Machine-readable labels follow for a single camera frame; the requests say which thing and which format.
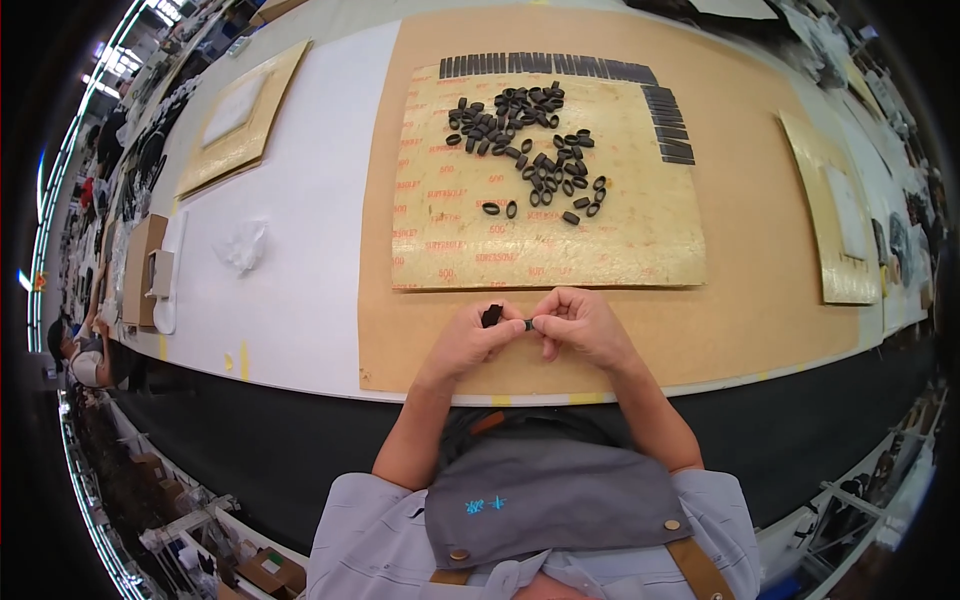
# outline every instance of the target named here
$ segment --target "white paper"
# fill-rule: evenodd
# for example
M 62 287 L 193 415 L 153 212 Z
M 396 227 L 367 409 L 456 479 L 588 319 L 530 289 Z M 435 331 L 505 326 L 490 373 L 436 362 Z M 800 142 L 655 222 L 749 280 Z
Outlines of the white paper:
M 220 101 L 206 125 L 202 147 L 206 148 L 250 119 L 253 105 L 256 104 L 263 83 L 267 81 L 267 75 L 269 73 L 260 73 Z
M 741 19 L 776 19 L 777 14 L 763 0 L 690 0 L 699 12 Z
M 277 563 L 274 563 L 270 559 L 267 559 L 261 565 L 263 566 L 263 569 L 268 573 L 270 573 L 271 575 L 276 575 L 276 572 L 280 570 L 280 565 Z
M 864 232 L 865 221 L 860 203 L 853 194 L 850 180 L 842 171 L 826 165 L 827 181 L 833 194 L 833 204 L 840 220 L 840 232 L 843 234 L 844 254 L 860 260 L 867 259 L 867 236 Z

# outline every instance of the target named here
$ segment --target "brown leather apron strap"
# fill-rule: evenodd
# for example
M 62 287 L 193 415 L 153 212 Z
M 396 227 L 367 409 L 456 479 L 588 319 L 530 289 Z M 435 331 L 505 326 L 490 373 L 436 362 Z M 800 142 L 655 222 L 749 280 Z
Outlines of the brown leather apron strap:
M 467 579 L 473 573 L 474 567 L 455 568 L 455 569 L 437 569 L 430 576 L 431 584 L 450 584 L 451 586 L 465 586 Z
M 694 538 L 683 538 L 666 544 L 677 568 L 686 578 L 697 600 L 736 600 L 720 569 L 707 556 Z M 473 573 L 471 568 L 437 569 L 430 577 L 434 584 L 464 586 Z
M 736 600 L 720 569 L 694 538 L 670 541 L 666 549 L 697 600 Z

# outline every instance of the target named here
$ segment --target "yellow tape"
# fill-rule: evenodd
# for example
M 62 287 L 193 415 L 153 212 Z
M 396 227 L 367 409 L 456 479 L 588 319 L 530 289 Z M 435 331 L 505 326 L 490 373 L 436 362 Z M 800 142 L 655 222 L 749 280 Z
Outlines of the yellow tape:
M 600 404 L 601 402 L 603 402 L 603 394 L 600 392 L 570 395 L 570 404 Z
M 240 343 L 240 378 L 250 381 L 250 355 L 247 353 L 247 340 Z

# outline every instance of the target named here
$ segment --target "person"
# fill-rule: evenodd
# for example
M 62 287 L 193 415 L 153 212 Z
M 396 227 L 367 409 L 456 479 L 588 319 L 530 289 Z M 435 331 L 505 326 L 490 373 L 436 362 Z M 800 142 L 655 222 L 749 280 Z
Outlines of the person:
M 130 377 L 138 365 L 137 354 L 111 340 L 109 325 L 97 314 L 102 284 L 107 265 L 97 272 L 90 290 L 89 308 L 76 335 L 65 330 L 63 319 L 57 319 L 47 329 L 47 347 L 79 383 L 91 389 L 130 388 Z M 101 337 L 94 338 L 93 332 Z
M 495 303 L 494 326 L 481 323 L 489 301 L 447 324 L 372 473 L 333 482 L 307 598 L 755 598 L 759 551 L 738 481 L 705 470 L 603 296 L 556 288 L 529 332 L 516 307 Z M 545 361 L 569 347 L 607 375 L 633 447 L 556 408 L 463 409 L 484 411 L 464 435 L 448 415 L 458 379 L 523 335 L 542 338 Z

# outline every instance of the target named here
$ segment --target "gray apron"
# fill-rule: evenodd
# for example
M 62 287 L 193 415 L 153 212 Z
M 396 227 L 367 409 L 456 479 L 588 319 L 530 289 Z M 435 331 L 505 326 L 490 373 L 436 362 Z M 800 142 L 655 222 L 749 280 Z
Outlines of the gray apron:
M 692 538 L 669 473 L 631 450 L 487 438 L 437 476 L 423 516 L 435 583 L 463 584 L 480 564 L 548 548 L 665 545 L 698 598 L 733 600 Z
M 130 373 L 133 371 L 136 354 L 133 352 L 133 350 L 127 348 L 119 342 L 115 342 L 112 339 L 109 340 L 108 343 L 110 344 L 110 380 L 113 381 L 114 387 L 123 389 L 123 384 L 127 382 L 127 379 L 130 377 Z M 80 338 L 77 341 L 77 345 L 77 351 L 74 352 L 73 356 L 70 358 L 70 372 L 73 372 L 73 361 L 75 361 L 82 353 L 104 353 L 103 338 Z

